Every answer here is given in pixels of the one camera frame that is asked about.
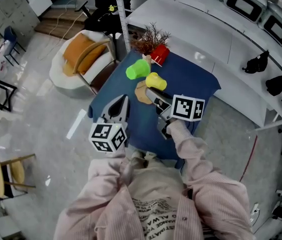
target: white tape strip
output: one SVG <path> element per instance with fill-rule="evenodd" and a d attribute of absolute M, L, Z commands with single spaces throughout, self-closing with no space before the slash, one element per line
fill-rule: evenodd
<path fill-rule="evenodd" d="M 81 123 L 81 121 L 85 117 L 85 115 L 86 115 L 86 111 L 84 109 L 81 109 L 81 111 L 77 115 L 77 118 L 75 119 L 73 125 L 71 126 L 69 132 L 66 135 L 67 139 L 70 140 L 72 138 L 74 132 L 76 131 L 77 127 L 79 126 L 79 124 Z"/>

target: yellow cup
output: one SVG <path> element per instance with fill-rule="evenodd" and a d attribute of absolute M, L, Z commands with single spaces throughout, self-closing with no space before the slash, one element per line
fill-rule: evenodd
<path fill-rule="evenodd" d="M 147 87 L 154 87 L 156 89 L 159 89 L 160 91 L 165 90 L 167 86 L 167 82 L 155 72 L 150 73 L 146 77 L 145 84 Z"/>

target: green cup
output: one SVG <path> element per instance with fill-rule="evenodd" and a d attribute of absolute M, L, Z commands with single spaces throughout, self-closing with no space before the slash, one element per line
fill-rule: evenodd
<path fill-rule="evenodd" d="M 126 69 L 127 78 L 134 80 L 147 77 L 151 72 L 151 67 L 144 59 L 138 59 L 133 65 Z"/>

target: blue chair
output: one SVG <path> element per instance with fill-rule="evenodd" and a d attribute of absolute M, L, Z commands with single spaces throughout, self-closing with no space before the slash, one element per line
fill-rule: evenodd
<path fill-rule="evenodd" d="M 15 46 L 18 45 L 21 47 L 22 50 L 26 52 L 26 50 L 17 42 L 17 36 L 11 26 L 6 27 L 4 30 L 4 40 L 8 40 L 10 42 L 9 46 L 6 48 L 3 56 L 6 58 L 6 60 L 12 65 L 12 62 L 7 58 L 7 56 L 11 56 L 11 58 L 16 62 L 16 64 L 19 65 L 19 63 L 16 61 L 16 59 L 12 56 L 11 52 L 15 50 L 17 54 L 20 54 L 16 49 Z"/>

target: pink striped shirt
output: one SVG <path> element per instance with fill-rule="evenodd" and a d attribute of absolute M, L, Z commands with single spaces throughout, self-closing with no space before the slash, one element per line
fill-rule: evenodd
<path fill-rule="evenodd" d="M 174 239 L 203 240 L 202 223 L 220 240 L 252 240 L 249 200 L 243 184 L 205 160 L 206 143 L 183 121 L 168 126 L 179 157 L 187 162 L 187 189 L 177 208 Z M 91 162 L 88 182 L 58 220 L 54 240 L 143 240 L 144 233 L 127 186 L 131 166 L 124 149 Z M 193 190 L 192 199 L 187 191 Z"/>

